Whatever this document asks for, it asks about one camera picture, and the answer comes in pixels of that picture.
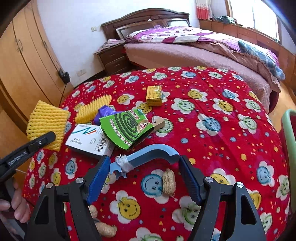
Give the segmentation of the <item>person's left hand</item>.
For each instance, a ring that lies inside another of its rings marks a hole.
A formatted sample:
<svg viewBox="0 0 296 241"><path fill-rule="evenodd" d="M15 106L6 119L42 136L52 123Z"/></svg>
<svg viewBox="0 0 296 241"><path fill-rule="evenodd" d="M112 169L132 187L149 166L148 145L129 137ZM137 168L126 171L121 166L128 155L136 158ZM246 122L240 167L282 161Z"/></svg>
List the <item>person's left hand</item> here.
<svg viewBox="0 0 296 241"><path fill-rule="evenodd" d="M13 187L15 189L15 193L11 202L1 199L0 211L8 211L11 207L15 211L15 219L20 223L26 223L30 219L29 206L27 205L26 200L22 197L22 190L19 188L15 179L13 179Z"/></svg>

